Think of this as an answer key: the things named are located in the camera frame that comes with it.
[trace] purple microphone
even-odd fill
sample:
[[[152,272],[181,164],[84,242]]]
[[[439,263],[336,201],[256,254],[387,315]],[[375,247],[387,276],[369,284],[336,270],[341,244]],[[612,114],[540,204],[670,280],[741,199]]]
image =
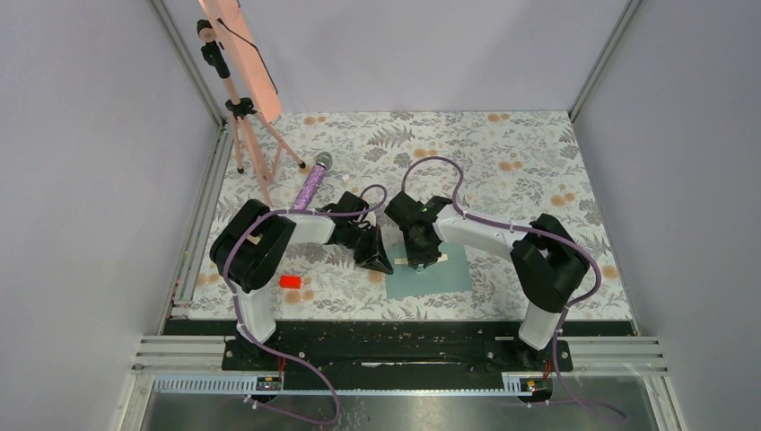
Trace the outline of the purple microphone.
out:
[[[314,167],[311,168],[311,172],[307,179],[304,180],[302,190],[299,192],[299,196],[293,202],[292,209],[307,209],[311,199],[314,198],[314,194],[317,193],[319,184],[325,175],[328,174],[328,169],[333,165],[333,156],[330,153],[323,151],[317,154],[317,160],[314,163]]]

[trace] microphone head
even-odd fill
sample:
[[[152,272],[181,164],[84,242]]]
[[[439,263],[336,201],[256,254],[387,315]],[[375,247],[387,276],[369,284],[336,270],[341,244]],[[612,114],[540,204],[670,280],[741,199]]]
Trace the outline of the microphone head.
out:
[[[317,154],[315,163],[321,165],[326,171],[328,171],[330,170],[330,167],[333,166],[333,156],[327,151],[323,151],[322,153]]]

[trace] gray wall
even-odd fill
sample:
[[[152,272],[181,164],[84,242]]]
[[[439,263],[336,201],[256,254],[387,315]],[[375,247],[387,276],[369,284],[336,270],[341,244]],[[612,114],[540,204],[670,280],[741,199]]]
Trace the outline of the gray wall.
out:
[[[146,1],[0,13],[0,429],[106,429],[214,126]]]
[[[761,3],[644,2],[579,121],[691,430],[757,428]]]
[[[165,2],[223,102],[198,1]],[[626,0],[240,4],[285,111],[566,110]]]

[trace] perforated metal strip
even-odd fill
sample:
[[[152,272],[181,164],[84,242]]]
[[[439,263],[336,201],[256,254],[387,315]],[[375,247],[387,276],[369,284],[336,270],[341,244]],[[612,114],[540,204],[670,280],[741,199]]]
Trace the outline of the perforated metal strip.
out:
[[[280,393],[282,395],[327,395],[323,391],[257,391],[257,377],[261,375],[156,375],[153,389],[164,393],[206,393],[220,395],[251,395],[256,393]],[[517,396],[530,395],[520,391],[520,377],[504,375],[504,389],[460,389],[460,390],[383,390],[383,391],[337,391],[339,395],[363,396]]]

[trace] floral table surface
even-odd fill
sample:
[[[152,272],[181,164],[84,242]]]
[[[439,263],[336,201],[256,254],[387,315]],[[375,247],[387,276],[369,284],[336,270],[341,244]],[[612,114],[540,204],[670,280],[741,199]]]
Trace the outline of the floral table surface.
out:
[[[597,260],[603,283],[598,294],[570,311],[577,320],[630,320],[624,288],[571,123],[564,112],[359,112],[284,114],[273,125],[294,150],[313,162],[330,151],[333,168],[312,201],[320,207],[335,202],[346,190],[357,192],[380,183],[389,198],[409,165],[428,155],[443,155],[465,171],[459,200],[466,207],[512,220],[531,220],[542,212],[556,216],[571,236]],[[276,141],[257,122],[255,130],[265,154]],[[208,258],[213,240],[246,200],[261,198],[244,154],[246,172],[228,162],[222,193],[214,213],[210,240],[198,275],[191,319],[234,319],[232,295]],[[275,207],[288,207],[301,189],[310,166],[300,170],[290,157],[281,160],[269,192]],[[410,176],[407,193],[426,201],[449,197],[456,172],[447,164],[429,162]],[[371,203],[380,198],[368,192]],[[388,249],[401,242],[398,228],[378,213]],[[473,290],[387,299],[384,275],[355,268],[350,251],[335,245],[289,246],[268,289],[277,319],[324,320],[520,320],[527,300],[512,264],[468,248]],[[282,274],[299,275],[301,290],[282,289]],[[589,290],[589,272],[576,294]]]

